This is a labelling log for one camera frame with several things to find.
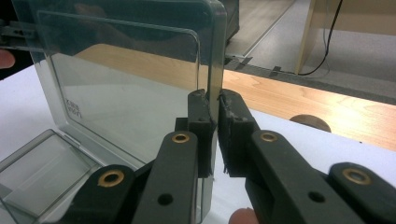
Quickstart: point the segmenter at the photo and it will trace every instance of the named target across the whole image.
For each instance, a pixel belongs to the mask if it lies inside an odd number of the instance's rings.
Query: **fingertip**
[[[15,64],[15,57],[8,50],[0,49],[0,68],[10,68]]]
[[[240,208],[233,212],[229,224],[259,224],[254,210],[251,208]]]

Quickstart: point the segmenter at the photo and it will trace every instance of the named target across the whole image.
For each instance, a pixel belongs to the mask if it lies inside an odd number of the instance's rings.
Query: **white table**
[[[0,160],[47,129],[57,128],[33,67],[0,81]],[[316,169],[327,173],[337,162],[364,165],[396,187],[396,153],[361,144],[284,119],[252,111],[262,129],[283,134]],[[244,179],[222,173],[223,163],[216,157],[212,208],[204,223],[228,223],[231,213],[251,206]]]

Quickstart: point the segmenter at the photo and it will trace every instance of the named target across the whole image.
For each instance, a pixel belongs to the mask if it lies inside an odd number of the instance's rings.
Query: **screw hole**
[[[111,188],[122,182],[124,173],[121,170],[109,170],[99,177],[98,186]]]
[[[263,133],[262,140],[265,142],[275,142],[277,140],[277,137],[273,133]]]
[[[189,136],[184,133],[176,134],[172,137],[172,141],[176,143],[185,143],[190,140]]]
[[[108,176],[105,177],[105,182],[111,183],[111,182],[116,181],[118,178],[119,178],[118,175],[116,175],[116,174],[111,174],[111,175],[108,175]]]
[[[172,202],[173,202],[173,197],[171,194],[165,193],[165,194],[162,194],[160,197],[158,197],[158,203],[160,205],[166,206]]]
[[[311,191],[308,193],[308,197],[315,203],[324,203],[326,199],[321,193]]]
[[[372,182],[370,176],[363,171],[354,168],[345,169],[343,171],[343,175],[349,181],[359,185],[369,185]]]

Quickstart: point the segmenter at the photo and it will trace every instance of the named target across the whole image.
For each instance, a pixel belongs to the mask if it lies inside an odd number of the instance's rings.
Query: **metal bracket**
[[[0,48],[44,52],[36,26],[19,21],[0,20]]]

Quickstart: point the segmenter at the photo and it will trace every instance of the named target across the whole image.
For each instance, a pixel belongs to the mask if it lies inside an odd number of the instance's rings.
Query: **clear plastic box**
[[[59,132],[48,130],[0,162],[0,213],[15,223],[59,219],[101,166],[137,169],[206,89],[218,116],[226,13],[218,1],[13,0],[36,27],[32,52]],[[199,180],[198,217],[212,177]]]

